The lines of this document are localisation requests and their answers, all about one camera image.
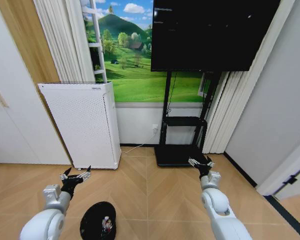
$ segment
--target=wall mural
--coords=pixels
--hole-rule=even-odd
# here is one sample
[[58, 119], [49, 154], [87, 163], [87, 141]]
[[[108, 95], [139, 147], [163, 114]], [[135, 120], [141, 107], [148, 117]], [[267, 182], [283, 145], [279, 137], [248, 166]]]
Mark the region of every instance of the wall mural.
[[[90, 6], [89, 0], [80, 0]], [[163, 102], [166, 72], [151, 72], [151, 42], [153, 1], [127, 0], [96, 1], [100, 34], [104, 50], [104, 63], [108, 81], [113, 82], [116, 102]], [[95, 30], [91, 14], [83, 14], [89, 43], [95, 43]], [[98, 51], [90, 48], [94, 70], [100, 67]], [[198, 89], [202, 74], [178, 72], [172, 102], [202, 102]], [[172, 73], [171, 88], [175, 73]]]

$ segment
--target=door frame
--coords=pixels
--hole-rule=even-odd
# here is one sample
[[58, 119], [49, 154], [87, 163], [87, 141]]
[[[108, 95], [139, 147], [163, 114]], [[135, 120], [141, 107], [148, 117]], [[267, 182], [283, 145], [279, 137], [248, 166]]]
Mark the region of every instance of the door frame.
[[272, 195], [290, 178], [290, 175], [294, 175], [299, 170], [300, 144], [262, 184], [257, 186], [256, 190], [264, 196]]

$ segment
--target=door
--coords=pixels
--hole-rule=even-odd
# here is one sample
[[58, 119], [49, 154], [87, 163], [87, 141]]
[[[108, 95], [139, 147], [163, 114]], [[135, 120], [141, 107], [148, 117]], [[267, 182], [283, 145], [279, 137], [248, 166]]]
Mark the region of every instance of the door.
[[284, 185], [275, 196], [279, 199], [286, 199], [292, 196], [300, 195], [300, 171], [295, 174], [296, 176], [290, 177], [291, 183]]
[[42, 164], [69, 165], [70, 161], [66, 151], [1, 13], [0, 95], [8, 106], [0, 110], [5, 110], [39, 162]]
[[0, 103], [0, 163], [39, 163]]

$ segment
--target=cloud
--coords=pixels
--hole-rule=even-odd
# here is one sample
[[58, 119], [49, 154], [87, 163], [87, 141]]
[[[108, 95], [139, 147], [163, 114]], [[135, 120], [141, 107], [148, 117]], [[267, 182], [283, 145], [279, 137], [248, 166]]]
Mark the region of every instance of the cloud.
[[[109, 13], [108, 9], [102, 9], [102, 8], [96, 9], [96, 17], [98, 19], [103, 18], [105, 16], [105, 14], [108, 14], [108, 13]], [[86, 21], [92, 22], [92, 15], [90, 13], [83, 13], [82, 15]]]
[[[106, 0], [96, 0], [98, 4], [104, 4]], [[80, 0], [81, 6], [89, 6], [90, 7], [90, 0]]]
[[127, 5], [125, 5], [123, 11], [131, 14], [143, 14], [145, 12], [145, 9], [143, 6], [139, 6], [134, 3], [128, 3]]
[[149, 24], [147, 23], [137, 23], [138, 27], [145, 30], [149, 27]]
[[128, 16], [121, 16], [120, 17], [121, 19], [123, 19], [123, 20], [126, 20], [126, 21], [132, 21], [132, 20], [134, 20], [134, 18], [133, 17], [128, 17]]

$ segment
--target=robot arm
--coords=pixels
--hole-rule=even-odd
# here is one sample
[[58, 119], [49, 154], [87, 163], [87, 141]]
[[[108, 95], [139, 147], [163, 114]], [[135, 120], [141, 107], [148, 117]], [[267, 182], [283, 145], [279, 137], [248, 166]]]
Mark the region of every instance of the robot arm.
[[43, 190], [44, 210], [36, 214], [24, 225], [20, 240], [58, 240], [64, 228], [65, 215], [74, 196], [75, 187], [87, 180], [91, 167], [80, 175], [69, 175], [71, 167], [60, 175], [63, 186], [48, 185]]
[[211, 228], [216, 240], [252, 240], [246, 227], [236, 218], [229, 205], [227, 196], [219, 190], [221, 175], [211, 171], [214, 165], [208, 157], [208, 164], [201, 164], [194, 159], [189, 163], [200, 172], [202, 189], [201, 199], [211, 219]]

